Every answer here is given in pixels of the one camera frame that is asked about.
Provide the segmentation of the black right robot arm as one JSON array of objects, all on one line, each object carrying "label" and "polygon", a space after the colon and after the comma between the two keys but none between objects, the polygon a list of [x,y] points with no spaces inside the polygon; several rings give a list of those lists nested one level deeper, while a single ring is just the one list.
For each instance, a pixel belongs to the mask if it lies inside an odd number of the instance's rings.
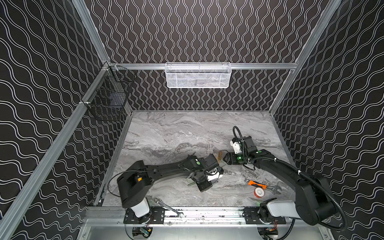
[{"label": "black right robot arm", "polygon": [[346,214],[325,177],[310,175],[276,158],[267,150],[258,150],[252,137],[234,137],[230,146],[233,152],[224,157],[228,165],[252,165],[254,170],[260,169],[274,175],[295,191],[292,203],[267,203],[268,214],[301,219],[308,225],[321,225],[339,232],[347,229]]}]

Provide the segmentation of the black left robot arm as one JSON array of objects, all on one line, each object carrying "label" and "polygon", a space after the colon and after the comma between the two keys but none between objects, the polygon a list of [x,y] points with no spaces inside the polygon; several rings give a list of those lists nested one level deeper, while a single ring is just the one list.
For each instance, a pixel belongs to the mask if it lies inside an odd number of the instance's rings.
[{"label": "black left robot arm", "polygon": [[153,185],[186,178],[196,183],[200,192],[204,192],[223,174],[224,170],[213,154],[204,158],[188,155],[181,161],[163,165],[146,165],[137,161],[118,177],[117,184],[122,207],[131,209],[136,217],[142,218],[151,212],[146,195]]}]

